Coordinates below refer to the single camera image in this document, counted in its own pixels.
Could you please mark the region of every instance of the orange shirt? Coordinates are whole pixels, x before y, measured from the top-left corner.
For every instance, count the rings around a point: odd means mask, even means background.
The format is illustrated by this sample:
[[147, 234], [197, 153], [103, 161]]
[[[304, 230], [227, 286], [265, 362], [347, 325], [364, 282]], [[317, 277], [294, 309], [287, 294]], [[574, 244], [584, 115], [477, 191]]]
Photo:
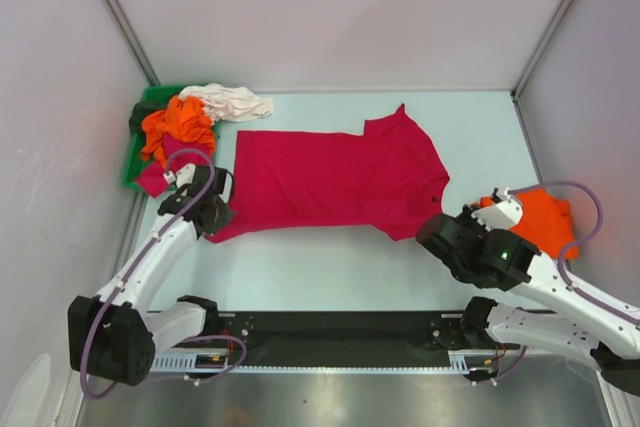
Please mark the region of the orange shirt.
[[[535, 244], [540, 250], [557, 259], [560, 250], [573, 242], [573, 223], [569, 202], [549, 195], [544, 189], [532, 190], [516, 195], [522, 203], [522, 219], [509, 229], [514, 234]], [[480, 200], [481, 207], [493, 204], [490, 197]], [[578, 247], [567, 252], [567, 259], [576, 259]]]
[[202, 144], [213, 153], [216, 150], [216, 139], [211, 130], [213, 121], [205, 115], [203, 107], [204, 102], [196, 97], [187, 97], [182, 101], [175, 95], [166, 110], [159, 110], [145, 117], [142, 130], [147, 141], [140, 151], [142, 160], [149, 160], [153, 155], [166, 168], [167, 155], [162, 145], [165, 133], [185, 143]]

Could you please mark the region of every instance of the pink t-shirt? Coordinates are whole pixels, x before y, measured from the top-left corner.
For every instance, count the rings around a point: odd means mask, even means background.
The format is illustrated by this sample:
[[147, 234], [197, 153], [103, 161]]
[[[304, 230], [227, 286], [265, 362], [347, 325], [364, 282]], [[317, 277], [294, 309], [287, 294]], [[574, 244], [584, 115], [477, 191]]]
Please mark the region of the pink t-shirt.
[[[164, 152], [167, 158], [182, 149], [196, 149], [205, 154], [207, 157], [211, 155], [211, 150], [206, 145], [196, 142], [186, 143], [171, 137], [166, 132], [162, 136]], [[206, 165], [207, 161], [201, 156], [194, 153], [186, 153], [178, 155], [171, 163], [171, 170], [178, 172], [187, 164]], [[149, 164], [136, 179], [138, 185], [154, 199], [169, 188], [169, 183], [164, 178], [164, 167], [157, 160]]]
[[442, 212], [449, 174], [404, 104], [365, 121], [363, 135], [240, 131], [233, 221], [222, 242], [289, 227], [373, 225], [393, 240], [414, 237]]

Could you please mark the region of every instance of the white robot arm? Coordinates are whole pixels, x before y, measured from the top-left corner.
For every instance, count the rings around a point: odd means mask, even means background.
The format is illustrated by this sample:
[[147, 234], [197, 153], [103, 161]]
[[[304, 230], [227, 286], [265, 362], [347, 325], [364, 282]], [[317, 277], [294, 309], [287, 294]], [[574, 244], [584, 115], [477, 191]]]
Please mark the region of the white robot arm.
[[[232, 212], [220, 199], [227, 174], [215, 168], [214, 180], [202, 195], [208, 167], [187, 164], [168, 176], [177, 191], [161, 204], [141, 247], [93, 298], [78, 296], [69, 307], [73, 369], [137, 385], [156, 354], [198, 334], [219, 331], [217, 305], [206, 299], [185, 296], [169, 310], [152, 316], [148, 311], [183, 253], [201, 235], [214, 234], [231, 220]], [[189, 202], [192, 205], [185, 210]]]
[[420, 230], [418, 242], [454, 278], [479, 288], [499, 288], [534, 300], [557, 315], [533, 314], [476, 297], [461, 321], [470, 337], [490, 338], [564, 355], [583, 362], [616, 387], [640, 395], [640, 309], [606, 294], [549, 255], [505, 230], [523, 213], [508, 189], [495, 203], [465, 206], [456, 218], [441, 214]]

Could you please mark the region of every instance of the white wall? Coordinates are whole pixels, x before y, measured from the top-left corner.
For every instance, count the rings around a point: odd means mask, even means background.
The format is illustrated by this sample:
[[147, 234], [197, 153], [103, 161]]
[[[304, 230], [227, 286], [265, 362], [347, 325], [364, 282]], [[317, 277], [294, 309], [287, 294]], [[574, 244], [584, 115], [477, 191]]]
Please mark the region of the white wall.
[[121, 0], [163, 83], [509, 90], [559, 0]]
[[[577, 0], [522, 99], [545, 179], [591, 186], [604, 228], [576, 271], [640, 305], [640, 0]], [[581, 233], [589, 200], [567, 192]]]
[[1, 416], [42, 354], [44, 410], [60, 400], [66, 309], [112, 267], [131, 199], [126, 121], [146, 83], [100, 0], [0, 0], [0, 11]]

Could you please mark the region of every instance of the green basket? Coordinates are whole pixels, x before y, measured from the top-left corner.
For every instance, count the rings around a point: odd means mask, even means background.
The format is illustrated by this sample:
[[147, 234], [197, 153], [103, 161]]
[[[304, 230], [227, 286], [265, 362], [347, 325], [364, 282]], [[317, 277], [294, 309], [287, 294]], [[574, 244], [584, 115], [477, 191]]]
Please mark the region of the green basket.
[[[166, 105], [169, 103], [169, 99], [174, 95], [178, 95], [182, 89], [189, 85], [196, 84], [186, 84], [186, 85], [161, 85], [154, 87], [147, 87], [142, 94], [141, 101], [149, 100], [151, 102], [158, 102], [159, 104]], [[220, 138], [220, 122], [216, 122], [213, 125], [213, 132], [216, 137], [216, 145], [218, 144], [218, 139]], [[143, 161], [140, 158], [140, 151], [144, 147], [145, 137], [142, 134], [133, 134], [131, 136], [131, 142], [129, 144], [129, 152], [127, 154], [127, 165], [124, 170], [124, 178], [122, 183], [125, 187], [129, 187], [130, 189], [136, 190], [138, 192], [143, 192], [140, 186], [136, 183], [136, 179], [140, 176], [142, 171], [145, 169], [147, 165], [153, 162], [153, 159], [148, 160], [147, 162]], [[216, 154], [215, 152], [211, 156], [212, 160], [215, 161]]]

